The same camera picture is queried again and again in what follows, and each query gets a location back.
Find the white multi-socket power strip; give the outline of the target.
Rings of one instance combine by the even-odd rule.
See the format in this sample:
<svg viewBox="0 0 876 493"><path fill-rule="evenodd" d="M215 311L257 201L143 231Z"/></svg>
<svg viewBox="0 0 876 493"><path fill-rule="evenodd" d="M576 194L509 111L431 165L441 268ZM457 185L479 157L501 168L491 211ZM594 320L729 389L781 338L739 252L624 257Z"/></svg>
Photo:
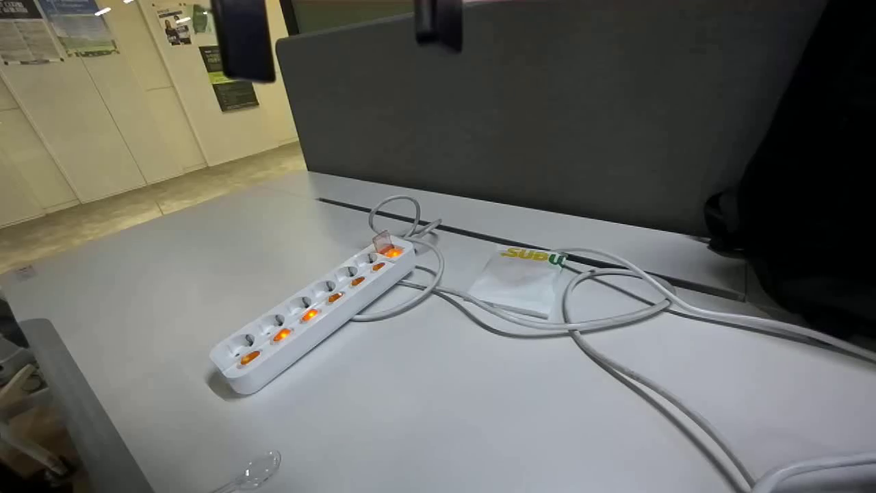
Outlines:
<svg viewBox="0 0 876 493"><path fill-rule="evenodd" d="M405 239L378 239L324 280L220 339L208 360L237 395L254 395L334 338L417 265Z"/></svg>

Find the grey desk partition panel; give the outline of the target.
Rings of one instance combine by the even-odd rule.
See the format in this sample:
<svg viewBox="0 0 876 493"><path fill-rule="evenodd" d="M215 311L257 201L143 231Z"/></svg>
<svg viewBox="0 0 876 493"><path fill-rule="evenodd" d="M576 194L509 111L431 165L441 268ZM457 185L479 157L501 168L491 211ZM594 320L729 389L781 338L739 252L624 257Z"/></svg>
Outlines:
<svg viewBox="0 0 876 493"><path fill-rule="evenodd" d="M316 174L699 234L765 141L826 0L488 0L279 45Z"/></svg>

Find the dark poster on cabinet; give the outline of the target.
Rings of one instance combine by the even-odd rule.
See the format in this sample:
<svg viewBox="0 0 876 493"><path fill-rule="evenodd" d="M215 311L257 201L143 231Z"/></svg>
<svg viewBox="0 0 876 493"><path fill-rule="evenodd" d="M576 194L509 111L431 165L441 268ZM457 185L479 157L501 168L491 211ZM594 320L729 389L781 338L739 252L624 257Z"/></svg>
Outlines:
<svg viewBox="0 0 876 493"><path fill-rule="evenodd" d="M217 46L202 46L201 57L222 113L241 113L257 107L254 89L224 75L222 56Z"/></svg>

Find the clear plastic piece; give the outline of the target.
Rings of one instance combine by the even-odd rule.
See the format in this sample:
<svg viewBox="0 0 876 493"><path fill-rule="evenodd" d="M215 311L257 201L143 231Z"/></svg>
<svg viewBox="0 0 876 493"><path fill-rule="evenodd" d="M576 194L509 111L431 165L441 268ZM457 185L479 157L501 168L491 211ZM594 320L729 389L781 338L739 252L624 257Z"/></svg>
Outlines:
<svg viewBox="0 0 876 493"><path fill-rule="evenodd" d="M283 456L268 449L252 458L238 475L222 483L215 493L257 493L264 486L268 486L278 476L279 467L283 467Z"/></svg>

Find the black monitor on partition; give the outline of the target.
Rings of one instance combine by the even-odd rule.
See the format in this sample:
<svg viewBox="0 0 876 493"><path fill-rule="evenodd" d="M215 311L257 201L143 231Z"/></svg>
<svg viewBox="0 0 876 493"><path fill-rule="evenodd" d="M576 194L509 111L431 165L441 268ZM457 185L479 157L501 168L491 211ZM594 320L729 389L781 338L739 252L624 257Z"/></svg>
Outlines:
<svg viewBox="0 0 876 493"><path fill-rule="evenodd" d="M231 79L275 82L265 0L212 0L222 70Z"/></svg>

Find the black object at right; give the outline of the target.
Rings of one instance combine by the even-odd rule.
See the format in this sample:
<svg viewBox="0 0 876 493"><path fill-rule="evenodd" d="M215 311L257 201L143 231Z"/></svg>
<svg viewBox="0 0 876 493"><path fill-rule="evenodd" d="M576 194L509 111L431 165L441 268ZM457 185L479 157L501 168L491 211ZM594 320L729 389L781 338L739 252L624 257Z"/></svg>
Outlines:
<svg viewBox="0 0 876 493"><path fill-rule="evenodd" d="M876 0L829 0L743 178L703 204L709 249L836 338L876 334Z"/></svg>

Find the white cabinet doors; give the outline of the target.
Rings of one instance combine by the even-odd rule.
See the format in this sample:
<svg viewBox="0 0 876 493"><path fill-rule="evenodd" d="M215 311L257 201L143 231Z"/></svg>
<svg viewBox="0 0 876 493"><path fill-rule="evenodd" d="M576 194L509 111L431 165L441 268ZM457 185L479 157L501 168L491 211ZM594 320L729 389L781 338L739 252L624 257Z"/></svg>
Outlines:
<svg viewBox="0 0 876 493"><path fill-rule="evenodd" d="M212 0L0 0L0 226L297 141L286 89L222 113Z"/></svg>

